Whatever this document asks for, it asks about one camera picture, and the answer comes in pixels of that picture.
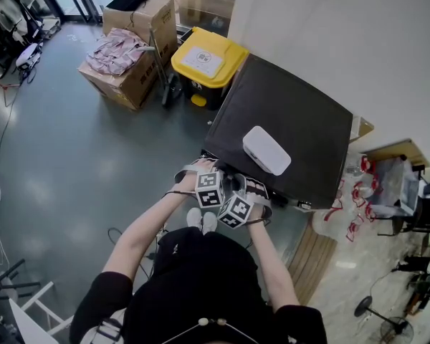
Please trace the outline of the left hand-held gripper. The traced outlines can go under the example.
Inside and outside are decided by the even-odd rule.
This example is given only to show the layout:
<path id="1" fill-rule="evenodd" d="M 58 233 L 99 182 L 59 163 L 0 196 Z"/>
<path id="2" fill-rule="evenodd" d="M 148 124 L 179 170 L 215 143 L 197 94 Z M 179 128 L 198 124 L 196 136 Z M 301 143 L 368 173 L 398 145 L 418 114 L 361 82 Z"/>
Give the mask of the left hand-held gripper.
<path id="1" fill-rule="evenodd" d="M 225 195 L 223 189 L 224 173 L 222 171 L 214 166 L 208 170 L 193 163 L 184 166 L 174 176 L 174 181 L 179 183 L 187 173 L 196 175 L 193 194 L 201 209 L 212 209 L 223 204 Z"/>

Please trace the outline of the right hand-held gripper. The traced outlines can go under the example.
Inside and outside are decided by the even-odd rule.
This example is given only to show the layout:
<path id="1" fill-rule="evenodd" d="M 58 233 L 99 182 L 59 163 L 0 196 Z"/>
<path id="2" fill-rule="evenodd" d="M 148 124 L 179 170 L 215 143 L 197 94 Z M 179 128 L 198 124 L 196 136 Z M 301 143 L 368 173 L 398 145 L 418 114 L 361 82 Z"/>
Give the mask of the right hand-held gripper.
<path id="1" fill-rule="evenodd" d="M 219 209 L 217 220 L 231 229 L 259 223 L 272 216 L 270 199 L 264 204 L 254 203 L 247 199 L 246 177 L 248 176 L 236 173 L 228 177 L 228 181 L 224 183 L 224 186 L 228 186 L 228 195 Z"/>

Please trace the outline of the person's left hand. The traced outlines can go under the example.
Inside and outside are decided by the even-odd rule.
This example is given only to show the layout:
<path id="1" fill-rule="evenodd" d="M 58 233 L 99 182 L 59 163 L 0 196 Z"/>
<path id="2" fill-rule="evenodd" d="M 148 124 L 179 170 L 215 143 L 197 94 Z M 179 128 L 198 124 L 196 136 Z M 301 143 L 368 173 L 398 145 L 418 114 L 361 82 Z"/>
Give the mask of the person's left hand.
<path id="1" fill-rule="evenodd" d="M 200 158 L 191 164 L 191 167 L 196 173 L 209 173 L 215 169 L 216 159 Z"/>

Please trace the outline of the person's right hand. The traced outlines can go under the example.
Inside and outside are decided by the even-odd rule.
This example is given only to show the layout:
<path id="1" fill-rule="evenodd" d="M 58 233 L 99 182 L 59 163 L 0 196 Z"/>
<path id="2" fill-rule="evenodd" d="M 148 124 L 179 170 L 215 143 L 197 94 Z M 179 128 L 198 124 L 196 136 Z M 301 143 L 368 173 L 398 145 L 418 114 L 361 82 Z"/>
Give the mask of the person's right hand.
<path id="1" fill-rule="evenodd" d="M 245 178 L 245 194 L 254 203 L 264 204 L 269 201 L 266 186 L 253 178 Z"/>

